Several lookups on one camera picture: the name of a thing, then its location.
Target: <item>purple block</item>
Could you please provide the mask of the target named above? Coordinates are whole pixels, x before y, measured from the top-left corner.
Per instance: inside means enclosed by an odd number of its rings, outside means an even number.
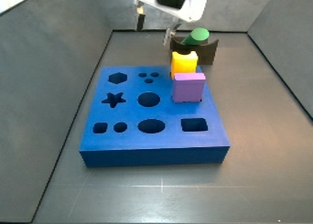
[[[203,73],[177,73],[174,75],[174,102],[199,102],[205,83]]]

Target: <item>shape sorter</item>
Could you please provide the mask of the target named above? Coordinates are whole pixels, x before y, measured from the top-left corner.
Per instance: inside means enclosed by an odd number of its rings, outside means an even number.
[[[170,71],[102,68],[79,148],[86,166],[222,162],[230,142],[209,87],[201,102],[174,102]]]

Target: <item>circle hole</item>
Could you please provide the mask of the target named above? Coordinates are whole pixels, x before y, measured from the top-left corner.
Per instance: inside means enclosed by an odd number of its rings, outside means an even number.
[[[146,83],[153,83],[153,79],[146,79],[145,82]]]
[[[116,133],[123,133],[127,130],[127,124],[126,123],[116,123],[114,125],[114,131]]]
[[[151,77],[159,77],[159,73],[153,72],[153,73],[150,74],[150,76],[151,76]]]
[[[145,92],[138,96],[138,103],[145,107],[153,107],[161,102],[161,97],[153,92]]]
[[[139,123],[138,129],[143,133],[159,133],[165,129],[165,123],[158,119],[147,119]]]
[[[139,73],[138,76],[145,78],[147,76],[147,73]]]

